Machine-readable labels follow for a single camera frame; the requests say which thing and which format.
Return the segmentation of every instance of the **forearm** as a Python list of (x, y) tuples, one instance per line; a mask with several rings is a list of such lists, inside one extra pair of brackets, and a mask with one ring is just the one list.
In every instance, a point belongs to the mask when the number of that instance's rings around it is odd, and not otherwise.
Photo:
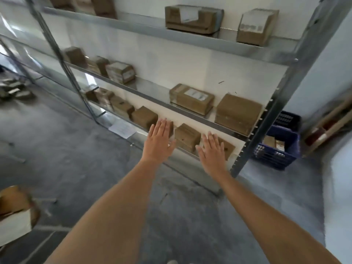
[(138, 163), (85, 213), (47, 262), (135, 263), (157, 167)]
[(219, 184), (241, 215), (271, 264), (339, 263), (338, 260), (296, 223), (245, 189), (230, 174)]

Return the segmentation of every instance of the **finger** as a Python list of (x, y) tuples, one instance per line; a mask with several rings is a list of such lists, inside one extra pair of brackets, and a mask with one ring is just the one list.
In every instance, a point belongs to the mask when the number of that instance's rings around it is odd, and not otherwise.
[(164, 133), (164, 130), (165, 130), (165, 125), (166, 125), (166, 119), (163, 119), (161, 121), (161, 125), (160, 125), (160, 128), (158, 130), (158, 136), (163, 136), (163, 133)]
[(215, 146), (217, 149), (220, 149), (220, 144), (219, 144), (219, 138), (217, 134), (214, 134), (214, 141), (215, 141)]
[(204, 148), (206, 150), (211, 149), (208, 138), (204, 133), (202, 134), (202, 140), (203, 140)]
[(154, 131), (153, 131), (153, 136), (155, 136), (155, 135), (158, 134), (160, 125), (161, 125), (161, 119), (158, 119), (158, 122), (156, 123), (155, 128), (154, 128)]
[(198, 151), (200, 161), (204, 162), (205, 161), (205, 154), (203, 152), (203, 149), (199, 145), (196, 145), (196, 149)]
[(169, 148), (168, 148), (168, 151), (169, 151), (169, 155), (171, 155), (173, 153), (173, 151), (175, 150), (176, 148), (176, 140), (173, 140), (171, 142), (171, 144), (169, 145)]
[(221, 154), (223, 155), (223, 157), (225, 158), (225, 145), (223, 142), (221, 143), (220, 151), (221, 151)]
[(170, 134), (170, 124), (171, 124), (171, 121), (170, 121), (170, 120), (167, 120), (167, 121), (166, 121), (166, 125), (165, 125), (165, 130), (164, 130), (164, 133), (163, 133), (163, 136), (165, 136), (165, 137), (169, 137), (169, 134)]
[(155, 128), (155, 125), (152, 124), (152, 126), (150, 126), (150, 129), (149, 129), (148, 137), (152, 137), (154, 128)]
[(214, 137), (212, 135), (212, 132), (208, 132), (208, 140), (209, 140), (210, 147), (212, 149), (215, 149), (216, 145), (215, 145), (215, 141), (214, 141)]

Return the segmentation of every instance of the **person's left hand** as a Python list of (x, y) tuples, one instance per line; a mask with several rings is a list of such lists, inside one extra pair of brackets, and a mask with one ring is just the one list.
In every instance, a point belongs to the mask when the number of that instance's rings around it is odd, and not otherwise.
[(150, 127), (141, 161), (152, 161), (158, 165), (163, 163), (173, 153), (176, 140), (169, 146), (170, 121), (158, 120), (156, 125)]

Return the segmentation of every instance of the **purple plastic basket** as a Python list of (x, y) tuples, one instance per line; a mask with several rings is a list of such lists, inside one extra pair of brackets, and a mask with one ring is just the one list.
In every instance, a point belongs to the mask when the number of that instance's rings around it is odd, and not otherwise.
[(285, 142), (285, 152), (259, 143), (253, 158), (278, 170), (284, 170), (300, 155), (300, 135), (288, 128), (272, 125), (266, 135)]

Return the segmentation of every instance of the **person's right hand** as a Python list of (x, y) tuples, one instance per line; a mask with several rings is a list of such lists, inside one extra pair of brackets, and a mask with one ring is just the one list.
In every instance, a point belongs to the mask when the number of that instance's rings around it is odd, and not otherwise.
[(208, 138), (202, 134), (204, 148), (196, 145), (200, 161), (206, 173), (219, 182), (222, 176), (228, 174), (223, 142), (219, 144), (218, 136), (208, 132)]

